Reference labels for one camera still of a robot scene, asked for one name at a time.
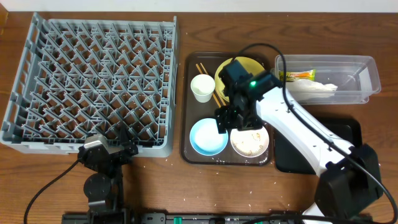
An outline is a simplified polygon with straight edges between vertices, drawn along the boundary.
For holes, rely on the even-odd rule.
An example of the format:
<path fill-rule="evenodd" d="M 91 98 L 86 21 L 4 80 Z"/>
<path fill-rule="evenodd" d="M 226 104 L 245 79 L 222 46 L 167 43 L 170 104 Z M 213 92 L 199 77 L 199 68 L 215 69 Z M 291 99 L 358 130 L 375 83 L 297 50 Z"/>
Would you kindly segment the white napkin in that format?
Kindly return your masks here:
<path fill-rule="evenodd" d="M 307 101 L 314 98 L 328 98 L 335 94 L 337 86 L 334 84 L 322 84 L 319 82 L 299 79 L 287 82 L 286 87 L 296 101 Z"/>

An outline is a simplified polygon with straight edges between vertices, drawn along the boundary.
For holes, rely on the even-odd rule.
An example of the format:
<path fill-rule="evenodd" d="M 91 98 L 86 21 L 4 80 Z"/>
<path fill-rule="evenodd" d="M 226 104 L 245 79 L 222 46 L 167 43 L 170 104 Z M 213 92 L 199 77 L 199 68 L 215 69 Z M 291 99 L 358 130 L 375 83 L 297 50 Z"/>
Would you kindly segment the white bowl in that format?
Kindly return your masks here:
<path fill-rule="evenodd" d="M 269 133 L 265 127 L 248 131 L 232 129 L 229 138 L 233 149 L 239 155 L 248 158 L 258 157 L 265 153 L 270 142 Z"/>

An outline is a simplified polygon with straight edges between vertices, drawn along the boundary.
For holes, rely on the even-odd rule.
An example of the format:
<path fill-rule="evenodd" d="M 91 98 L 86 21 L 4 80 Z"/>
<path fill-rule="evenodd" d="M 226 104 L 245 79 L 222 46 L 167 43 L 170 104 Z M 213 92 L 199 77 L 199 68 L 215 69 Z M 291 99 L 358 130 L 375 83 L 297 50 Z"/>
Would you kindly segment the green yellow snack wrapper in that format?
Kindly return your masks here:
<path fill-rule="evenodd" d="M 316 70 L 313 69 L 304 72 L 286 72 L 286 77 L 284 77 L 284 73 L 284 71 L 278 71 L 280 81 L 285 80 L 286 82 L 294 82 L 301 79 L 314 81 Z"/>

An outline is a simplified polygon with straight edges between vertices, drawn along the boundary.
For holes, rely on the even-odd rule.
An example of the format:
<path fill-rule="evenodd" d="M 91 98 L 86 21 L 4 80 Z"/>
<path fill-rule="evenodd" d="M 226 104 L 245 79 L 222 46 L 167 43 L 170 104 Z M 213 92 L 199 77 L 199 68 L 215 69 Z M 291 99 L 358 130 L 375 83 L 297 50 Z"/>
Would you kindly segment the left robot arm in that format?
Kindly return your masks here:
<path fill-rule="evenodd" d="M 124 205 L 122 166 L 130 164 L 138 152 L 124 126 L 116 147 L 110 146 L 102 134 L 89 134 L 79 147 L 78 160 L 95 171 L 83 186 L 89 223 L 134 223 L 133 212 Z"/>

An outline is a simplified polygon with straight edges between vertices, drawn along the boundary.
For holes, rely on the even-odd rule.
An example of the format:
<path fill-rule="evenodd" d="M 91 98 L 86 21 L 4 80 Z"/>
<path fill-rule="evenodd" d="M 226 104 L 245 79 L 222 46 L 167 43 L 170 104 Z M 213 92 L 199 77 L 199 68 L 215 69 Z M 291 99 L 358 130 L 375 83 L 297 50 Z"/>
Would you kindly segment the rice and food scraps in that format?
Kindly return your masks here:
<path fill-rule="evenodd" d="M 246 156 L 254 156 L 262 151 L 262 136 L 259 132 L 237 132 L 233 138 L 233 146 Z"/>

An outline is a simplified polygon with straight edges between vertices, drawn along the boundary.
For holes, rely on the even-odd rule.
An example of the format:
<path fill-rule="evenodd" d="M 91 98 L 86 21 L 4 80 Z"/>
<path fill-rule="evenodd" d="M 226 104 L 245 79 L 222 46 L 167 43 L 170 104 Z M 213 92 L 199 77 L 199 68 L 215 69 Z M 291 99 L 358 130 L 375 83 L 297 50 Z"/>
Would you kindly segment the white paper cup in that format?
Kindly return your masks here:
<path fill-rule="evenodd" d="M 190 88 L 198 102 L 206 103 L 211 100 L 215 90 L 215 81 L 210 75 L 199 74 L 192 79 Z"/>

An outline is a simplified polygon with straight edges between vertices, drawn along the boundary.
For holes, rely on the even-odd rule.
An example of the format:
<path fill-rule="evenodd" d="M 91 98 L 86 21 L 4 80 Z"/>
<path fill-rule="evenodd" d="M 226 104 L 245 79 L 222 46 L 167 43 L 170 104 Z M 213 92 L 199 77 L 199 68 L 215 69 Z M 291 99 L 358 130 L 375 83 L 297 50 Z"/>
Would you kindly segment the yellow plastic plate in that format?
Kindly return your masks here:
<path fill-rule="evenodd" d="M 215 73 L 215 89 L 220 94 L 222 99 L 225 102 L 229 101 L 229 98 L 224 95 L 224 84 L 221 81 L 219 74 L 222 71 L 223 67 L 230 63 L 232 58 L 225 60 L 216 70 Z M 252 73 L 253 75 L 257 75 L 261 71 L 265 70 L 265 68 L 256 60 L 251 59 L 249 57 L 236 57 L 236 60 L 247 70 L 247 72 Z"/>

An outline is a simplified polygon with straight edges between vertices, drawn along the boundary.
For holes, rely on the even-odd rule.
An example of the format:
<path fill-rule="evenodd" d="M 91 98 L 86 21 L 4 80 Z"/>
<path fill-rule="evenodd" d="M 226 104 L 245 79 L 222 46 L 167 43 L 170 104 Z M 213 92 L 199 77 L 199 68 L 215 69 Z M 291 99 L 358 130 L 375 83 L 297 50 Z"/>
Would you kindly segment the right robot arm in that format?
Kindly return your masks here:
<path fill-rule="evenodd" d="M 229 105 L 215 111 L 220 133 L 247 131 L 268 123 L 303 155 L 319 178 L 314 204 L 301 215 L 279 220 L 304 223 L 355 223 L 354 216 L 386 193 L 375 150 L 354 147 L 335 135 L 304 108 L 267 71 L 253 76 L 245 69 L 220 72 Z"/>

